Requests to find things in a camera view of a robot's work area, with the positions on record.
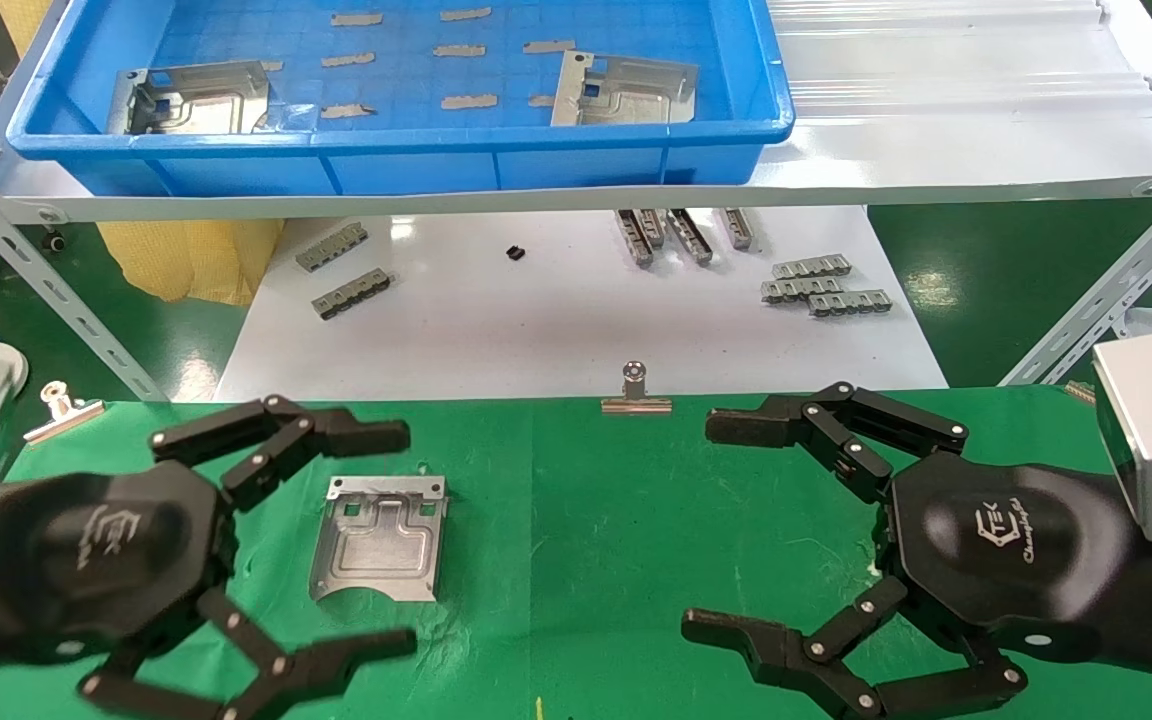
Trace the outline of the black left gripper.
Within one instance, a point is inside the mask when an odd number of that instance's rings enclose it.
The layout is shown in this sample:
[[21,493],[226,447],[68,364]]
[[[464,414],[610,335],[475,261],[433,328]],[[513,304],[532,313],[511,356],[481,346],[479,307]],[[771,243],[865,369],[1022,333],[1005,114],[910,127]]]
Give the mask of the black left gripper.
[[[255,509],[314,457],[410,445],[406,420],[361,420],[347,407],[311,410],[270,395],[157,430],[147,447],[169,462],[146,471],[0,486],[0,659],[113,651],[77,694],[132,719],[280,719],[342,696],[362,665],[412,655],[416,630],[280,647],[219,589],[236,556],[232,507]],[[223,492],[189,469],[238,450],[251,452],[221,473]],[[136,679],[147,655],[177,647],[202,619],[255,666],[241,694],[210,700]]]

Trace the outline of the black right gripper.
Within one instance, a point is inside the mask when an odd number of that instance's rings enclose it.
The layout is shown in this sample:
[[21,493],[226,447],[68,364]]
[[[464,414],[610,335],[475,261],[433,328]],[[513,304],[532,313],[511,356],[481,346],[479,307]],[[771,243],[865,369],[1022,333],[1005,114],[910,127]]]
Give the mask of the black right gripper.
[[[854,384],[770,395],[753,410],[717,407],[705,435],[717,445],[797,446],[864,503],[890,495],[899,569],[968,624],[1083,623],[1134,544],[1134,516],[1111,477],[968,461],[957,456],[965,425]],[[927,458],[890,486],[890,462],[867,439]],[[805,694],[832,719],[947,719],[1005,706],[1024,692],[1024,670],[984,635],[957,638],[967,661],[960,669],[876,685],[852,673],[846,657],[908,597],[901,579],[886,577],[810,635],[705,609],[687,609],[681,632],[740,653],[756,684]]]

